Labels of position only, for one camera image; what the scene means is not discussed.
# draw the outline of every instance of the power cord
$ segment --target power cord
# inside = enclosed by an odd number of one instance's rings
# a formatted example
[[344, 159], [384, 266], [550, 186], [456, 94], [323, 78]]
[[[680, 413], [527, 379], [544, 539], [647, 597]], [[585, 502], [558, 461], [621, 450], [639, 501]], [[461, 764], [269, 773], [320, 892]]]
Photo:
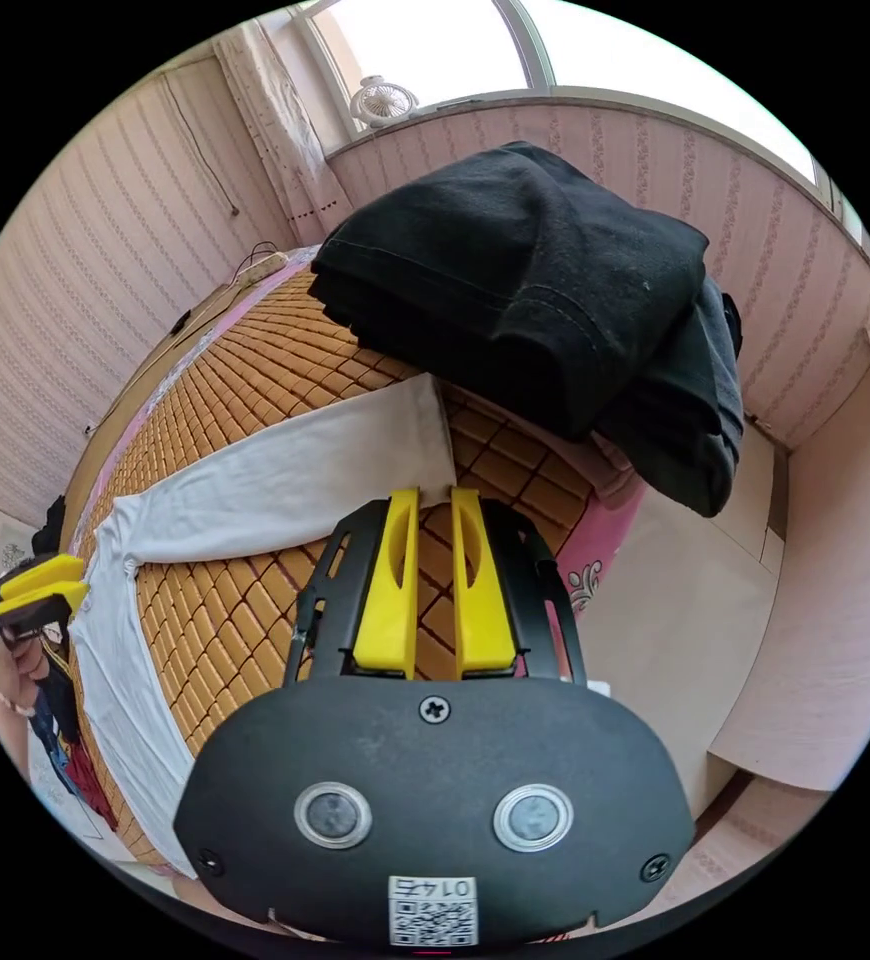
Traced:
[[[210, 315], [206, 316], [206, 314], [209, 314], [209, 311], [211, 311], [211, 309], [219, 302], [219, 300], [221, 300], [224, 296], [226, 296], [226, 294], [228, 294], [233, 287], [237, 286], [238, 278], [242, 275], [242, 273], [245, 270], [247, 270], [249, 267], [254, 265], [255, 257], [258, 255], [259, 248], [261, 247], [271, 247], [269, 256], [273, 253], [280, 252], [278, 247], [271, 240], [260, 240], [258, 243], [256, 243], [255, 246], [252, 247], [251, 253], [249, 253], [248, 256], [246, 256], [242, 260], [242, 262], [238, 265], [238, 267], [235, 269], [235, 273], [233, 274], [232, 279], [229, 281], [229, 283], [224, 287], [224, 289], [220, 290], [217, 296], [213, 297], [205, 305], [205, 307], [196, 315], [194, 324], [189, 326], [189, 329], [185, 334], [186, 339], [188, 337], [193, 336], [196, 333], [199, 333], [201, 330], [207, 327], [210, 323], [212, 323], [212, 321], [216, 320], [222, 313], [230, 309], [231, 304], [228, 304], [227, 306], [222, 307], [220, 310], [216, 310], [214, 313], [211, 313]], [[191, 317], [191, 315], [192, 315], [192, 311], [186, 310], [185, 313], [182, 314], [182, 316], [179, 318], [179, 320], [176, 321], [175, 326], [173, 326], [172, 329], [169, 331], [169, 337], [174, 337], [179, 332], [181, 332], [182, 328], [185, 326], [186, 321]], [[139, 370], [136, 370], [132, 378], [128, 381], [128, 383], [125, 384], [124, 387], [122, 387], [122, 389], [118, 393], [118, 396], [112, 401], [112, 405], [108, 408], [108, 412], [105, 414], [105, 416], [102, 417], [102, 419], [99, 420], [98, 423], [92, 426], [86, 427], [84, 431], [85, 435], [87, 437], [93, 436], [95, 432], [98, 430], [98, 428], [101, 427], [101, 425], [105, 423], [105, 421], [108, 420], [108, 418], [111, 416], [112, 411], [118, 405], [118, 401], [121, 400], [121, 398], [125, 396], [125, 394], [136, 383], [138, 383], [138, 381], [142, 377], [144, 377], [145, 374], [148, 373], [148, 371], [151, 370], [152, 367], [159, 362], [159, 360], [161, 360], [171, 350], [174, 350], [176, 346], [178, 346], [177, 340], [169, 340], [169, 342], [166, 343], [165, 346], [154, 357], [151, 357], [148, 360], [145, 366], [143, 366]]]
[[165, 89], [168, 90], [168, 95], [172, 98], [172, 102], [175, 104], [175, 110], [178, 112], [179, 117], [182, 120], [182, 123], [185, 124], [188, 129], [188, 135], [192, 138], [192, 145], [195, 147], [195, 152], [201, 158], [202, 163], [205, 165], [205, 169], [215, 178], [215, 182], [218, 184], [218, 189], [222, 191], [222, 195], [228, 201], [229, 207], [231, 207], [232, 216], [237, 217], [241, 211], [238, 207], [235, 206], [235, 202], [228, 195], [228, 191], [225, 189], [225, 185], [219, 179], [218, 174], [212, 168], [212, 165], [205, 158], [205, 154], [202, 153], [202, 148], [198, 145], [198, 138], [195, 136], [195, 131], [192, 129], [192, 125], [188, 122], [188, 118], [182, 112], [182, 106], [178, 102], [178, 97], [175, 96], [175, 91], [172, 89], [171, 81], [168, 79], [168, 74], [162, 74], [162, 80], [165, 82]]

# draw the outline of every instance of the small fan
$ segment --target small fan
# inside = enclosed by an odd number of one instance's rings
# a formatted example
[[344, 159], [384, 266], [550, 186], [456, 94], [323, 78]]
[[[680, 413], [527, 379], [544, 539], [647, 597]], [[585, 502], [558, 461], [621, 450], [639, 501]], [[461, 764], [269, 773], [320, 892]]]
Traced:
[[366, 77], [352, 97], [351, 112], [372, 129], [405, 120], [418, 107], [418, 97], [410, 90], [389, 83], [383, 77]]

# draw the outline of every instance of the bamboo mat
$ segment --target bamboo mat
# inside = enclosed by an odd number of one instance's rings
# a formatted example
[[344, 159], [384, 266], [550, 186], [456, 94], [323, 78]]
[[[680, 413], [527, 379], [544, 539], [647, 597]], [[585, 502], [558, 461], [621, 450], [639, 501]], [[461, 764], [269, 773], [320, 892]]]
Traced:
[[[182, 374], [126, 449], [92, 511], [88, 529], [112, 500], [153, 483], [227, 444], [287, 417], [385, 387], [415, 374], [360, 349], [308, 296], [304, 270], [270, 293]], [[513, 504], [558, 551], [582, 516], [588, 482], [536, 439], [443, 385], [460, 486]], [[451, 523], [447, 506], [423, 515], [419, 542], [417, 676], [454, 676]], [[295, 596], [323, 542], [227, 562], [143, 566], [138, 609], [162, 691], [193, 755], [237, 707], [281, 683]], [[95, 549], [87, 534], [79, 549]], [[113, 782], [81, 712], [86, 749], [115, 815], [118, 833], [142, 862], [162, 864]]]

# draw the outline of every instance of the floral pattern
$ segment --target floral pattern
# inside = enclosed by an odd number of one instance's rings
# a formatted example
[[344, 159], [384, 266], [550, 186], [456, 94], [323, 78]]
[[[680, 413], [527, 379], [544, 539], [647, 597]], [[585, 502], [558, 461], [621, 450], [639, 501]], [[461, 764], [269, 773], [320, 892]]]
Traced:
[[25, 551], [17, 543], [6, 543], [2, 547], [2, 569], [11, 570], [23, 560], [28, 559], [31, 551]]
[[598, 589], [598, 575], [602, 572], [602, 561], [586, 563], [581, 573], [574, 570], [568, 575], [568, 585], [571, 588], [570, 599], [572, 610], [577, 616], [587, 606], [595, 591]]

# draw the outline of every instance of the printed number label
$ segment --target printed number label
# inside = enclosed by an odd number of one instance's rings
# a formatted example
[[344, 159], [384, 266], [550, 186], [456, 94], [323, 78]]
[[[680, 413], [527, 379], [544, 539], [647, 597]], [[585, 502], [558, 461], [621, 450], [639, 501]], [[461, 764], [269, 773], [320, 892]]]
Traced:
[[475, 946], [475, 878], [389, 877], [388, 916], [393, 946]]

